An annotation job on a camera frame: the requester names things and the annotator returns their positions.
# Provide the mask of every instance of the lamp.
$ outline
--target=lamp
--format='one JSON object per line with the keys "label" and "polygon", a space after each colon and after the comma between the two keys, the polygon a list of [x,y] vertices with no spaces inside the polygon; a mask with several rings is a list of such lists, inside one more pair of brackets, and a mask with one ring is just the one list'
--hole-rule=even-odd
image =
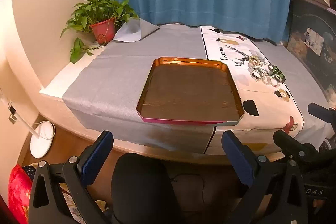
{"label": "lamp", "polygon": [[33,157],[39,159],[42,158],[49,150],[51,143],[53,142],[53,137],[55,135],[55,126],[49,121],[43,121],[37,123],[38,126],[36,129],[29,126],[26,121],[21,117],[21,115],[16,111],[12,106],[10,100],[8,100],[3,94],[0,88],[0,100],[1,102],[9,109],[10,116],[9,120],[14,124],[19,120],[26,129],[32,134],[30,140],[30,152]]}

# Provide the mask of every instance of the tray rim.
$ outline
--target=tray rim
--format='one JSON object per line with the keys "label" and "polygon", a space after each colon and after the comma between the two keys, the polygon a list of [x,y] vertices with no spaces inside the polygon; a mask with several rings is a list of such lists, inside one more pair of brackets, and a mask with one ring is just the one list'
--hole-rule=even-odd
{"label": "tray rim", "polygon": [[[171,63],[178,63],[178,62],[184,62],[184,63],[190,63],[190,64],[212,64],[214,65],[214,67],[218,67],[218,69],[222,69],[223,67],[226,68],[226,72],[227,75],[229,77],[229,81],[230,81],[230,86],[232,89],[232,92],[234,93],[234,98],[235,98],[235,102],[236,105],[238,104],[238,107],[240,109],[238,109],[238,114],[240,115],[240,118],[236,121],[191,121],[191,120],[172,120],[172,119],[158,119],[158,118],[148,118],[148,117],[143,117],[141,115],[141,109],[142,109],[142,102],[144,100],[144,97],[146,95],[147,89],[146,87],[148,86],[148,81],[150,76],[152,75],[153,70],[160,66],[162,64],[162,62],[167,62],[167,64],[171,64]],[[239,123],[239,121],[243,118],[244,114],[245,114],[245,110],[243,108],[243,104],[242,104],[242,100],[240,98],[238,89],[236,87],[236,84],[232,78],[230,69],[228,67],[228,65],[226,65],[225,63],[218,61],[218,60],[209,60],[209,59],[201,59],[201,58],[184,58],[184,57],[159,57],[157,59],[154,59],[152,67],[148,73],[145,85],[142,89],[139,101],[137,103],[136,106],[136,111],[138,113],[138,115],[140,116],[140,118],[142,119],[142,121],[144,122],[150,122],[150,123],[161,123],[161,124],[179,124],[179,125],[211,125],[211,126],[224,126],[227,125],[228,123],[230,123],[230,125],[234,126],[237,125]]]}

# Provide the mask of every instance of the screw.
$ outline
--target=screw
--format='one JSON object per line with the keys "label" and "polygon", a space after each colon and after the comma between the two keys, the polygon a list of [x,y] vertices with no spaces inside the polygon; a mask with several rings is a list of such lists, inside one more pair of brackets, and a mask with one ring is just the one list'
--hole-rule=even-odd
{"label": "screw", "polygon": [[76,156],[72,156],[70,157],[69,159],[69,162],[72,164],[72,163],[75,163],[77,161],[77,157]]}
{"label": "screw", "polygon": [[264,155],[260,155],[260,156],[258,157],[258,160],[259,160],[260,162],[266,162],[266,161],[267,161],[267,158],[266,158]]}
{"label": "screw", "polygon": [[45,166],[45,160],[42,160],[39,162],[39,167],[43,167],[43,166]]}
{"label": "screw", "polygon": [[295,162],[294,160],[290,160],[290,161],[289,161],[289,164],[290,164],[291,166],[296,166],[296,162]]}

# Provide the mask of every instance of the red flower pot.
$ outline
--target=red flower pot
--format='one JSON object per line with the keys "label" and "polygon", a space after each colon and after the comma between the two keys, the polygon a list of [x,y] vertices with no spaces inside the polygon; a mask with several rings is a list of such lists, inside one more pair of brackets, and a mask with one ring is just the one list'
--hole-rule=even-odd
{"label": "red flower pot", "polygon": [[103,22],[90,25],[94,36],[99,44],[105,44],[110,42],[116,35],[116,29],[114,27],[115,18],[105,20]]}

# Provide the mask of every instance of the gray felt sheet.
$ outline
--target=gray felt sheet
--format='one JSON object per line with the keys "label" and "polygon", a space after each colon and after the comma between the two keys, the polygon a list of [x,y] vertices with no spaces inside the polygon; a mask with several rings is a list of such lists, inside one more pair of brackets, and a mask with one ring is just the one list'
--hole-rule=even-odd
{"label": "gray felt sheet", "polygon": [[85,128],[151,147],[203,153],[212,126],[145,123],[137,114],[152,63],[162,56],[206,59],[200,27],[167,24],[141,41],[110,42],[62,99]]}
{"label": "gray felt sheet", "polygon": [[275,64],[286,77],[290,90],[304,120],[303,129],[295,137],[301,143],[311,143],[319,148],[324,138],[333,132],[330,124],[308,113],[308,105],[315,103],[329,108],[322,90],[302,63],[282,45],[267,41],[253,42],[271,64]]}
{"label": "gray felt sheet", "polygon": [[[325,122],[310,115],[308,104],[328,107],[317,83],[283,46],[254,42],[286,76],[286,85],[303,116],[296,139],[318,147],[327,132]],[[206,59],[200,27],[167,24],[141,41],[110,42],[68,88],[62,99],[85,128],[109,130],[119,140],[167,150],[203,153],[212,126],[174,126],[145,123],[136,106],[153,60],[159,57]]]}

